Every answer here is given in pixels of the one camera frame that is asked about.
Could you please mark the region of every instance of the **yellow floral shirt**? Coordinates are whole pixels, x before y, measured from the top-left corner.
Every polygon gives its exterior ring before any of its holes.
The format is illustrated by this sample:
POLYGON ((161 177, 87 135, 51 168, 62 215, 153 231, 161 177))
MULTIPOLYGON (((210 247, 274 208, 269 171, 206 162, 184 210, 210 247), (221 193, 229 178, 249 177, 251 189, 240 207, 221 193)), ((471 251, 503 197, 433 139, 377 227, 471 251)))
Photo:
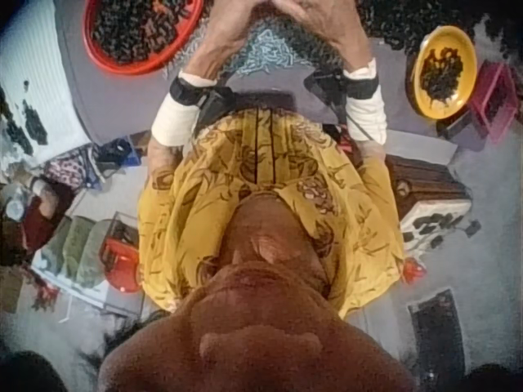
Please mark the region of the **yellow floral shirt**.
POLYGON ((225 117, 173 171, 157 170, 138 207, 140 272, 162 308, 202 284, 202 262, 219 255, 239 203, 279 195, 311 237, 341 317, 381 296, 400 277, 403 242, 385 164, 356 170, 319 124, 283 110, 225 117))

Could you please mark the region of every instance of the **yellow bowl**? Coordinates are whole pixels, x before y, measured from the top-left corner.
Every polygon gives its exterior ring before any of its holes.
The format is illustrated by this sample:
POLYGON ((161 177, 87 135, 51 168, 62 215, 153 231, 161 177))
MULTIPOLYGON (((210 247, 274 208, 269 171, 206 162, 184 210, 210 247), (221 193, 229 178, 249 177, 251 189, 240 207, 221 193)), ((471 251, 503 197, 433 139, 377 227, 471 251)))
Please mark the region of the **yellow bowl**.
POLYGON ((421 113, 429 118, 439 120, 456 114, 468 101, 477 76, 477 58, 474 44, 468 35, 454 26, 442 26, 427 35, 422 42, 416 64, 413 69, 413 93, 416 105, 421 113), (425 59, 434 49, 436 57, 446 47, 458 49, 458 55, 463 62, 463 72, 459 77, 456 92, 444 103, 431 100, 427 92, 421 88, 421 72, 425 59))

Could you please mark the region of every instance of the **white mat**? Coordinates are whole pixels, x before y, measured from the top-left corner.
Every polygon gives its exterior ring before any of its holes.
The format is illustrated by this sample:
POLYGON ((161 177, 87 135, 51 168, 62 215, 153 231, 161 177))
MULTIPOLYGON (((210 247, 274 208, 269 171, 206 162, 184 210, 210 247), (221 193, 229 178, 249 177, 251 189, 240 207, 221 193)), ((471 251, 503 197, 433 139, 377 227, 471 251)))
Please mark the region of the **white mat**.
MULTIPOLYGON (((65 78, 52 0, 28 1, 0 37, 0 84, 18 126, 25 130, 22 101, 26 100, 47 130, 48 145, 38 145, 26 133, 34 149, 33 157, 24 156, 29 165, 89 143, 65 78), (25 80, 29 81, 27 92, 25 80)), ((1 155, 3 168, 8 157, 1 155)))

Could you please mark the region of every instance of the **white wristband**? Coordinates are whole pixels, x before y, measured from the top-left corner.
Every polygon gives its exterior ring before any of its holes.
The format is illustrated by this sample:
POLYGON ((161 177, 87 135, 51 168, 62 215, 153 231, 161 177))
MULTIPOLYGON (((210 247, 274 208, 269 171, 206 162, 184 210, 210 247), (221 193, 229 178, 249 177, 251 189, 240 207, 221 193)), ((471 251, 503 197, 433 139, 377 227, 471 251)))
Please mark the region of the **white wristband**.
MULTIPOLYGON (((213 87, 217 84, 216 80, 204 79, 183 71, 178 76, 195 87, 213 87)), ((198 106, 182 105, 168 93, 151 127, 153 137, 161 145, 168 147, 186 145, 198 122, 199 112, 198 106)))
MULTIPOLYGON (((344 75, 353 80, 374 79, 378 71, 376 59, 372 59, 368 67, 357 69, 353 72, 343 71, 344 75)), ((387 141, 387 116, 382 98, 382 88, 374 92, 368 100, 346 99, 347 127, 349 135, 356 141, 371 140, 360 128, 380 145, 387 141)))

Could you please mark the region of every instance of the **bowl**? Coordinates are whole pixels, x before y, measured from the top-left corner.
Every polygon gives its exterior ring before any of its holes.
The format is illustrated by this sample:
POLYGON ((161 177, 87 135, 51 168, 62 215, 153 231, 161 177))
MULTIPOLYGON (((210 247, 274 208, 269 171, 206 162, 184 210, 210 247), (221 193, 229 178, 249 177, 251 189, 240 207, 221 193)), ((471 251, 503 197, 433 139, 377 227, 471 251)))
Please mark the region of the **bowl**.
POLYGON ((427 35, 422 42, 418 58, 413 67, 413 94, 417 109, 422 115, 436 120, 456 114, 470 98, 477 77, 477 58, 474 44, 468 35, 454 26, 441 26, 427 35), (432 100, 421 88, 421 74, 425 59, 434 50, 436 56, 446 47, 457 49, 461 56, 463 71, 458 80, 458 88, 446 101, 432 100))
POLYGON ((91 33, 98 4, 99 0, 87 0, 83 16, 83 43, 87 49, 87 54, 98 67, 106 72, 120 75, 147 74, 164 66, 187 42, 198 24, 203 10, 203 0, 187 0, 186 10, 190 12, 190 16, 188 19, 180 18, 176 24, 178 37, 173 42, 167 45, 160 53, 151 53, 147 60, 121 65, 107 56, 92 39, 91 33))

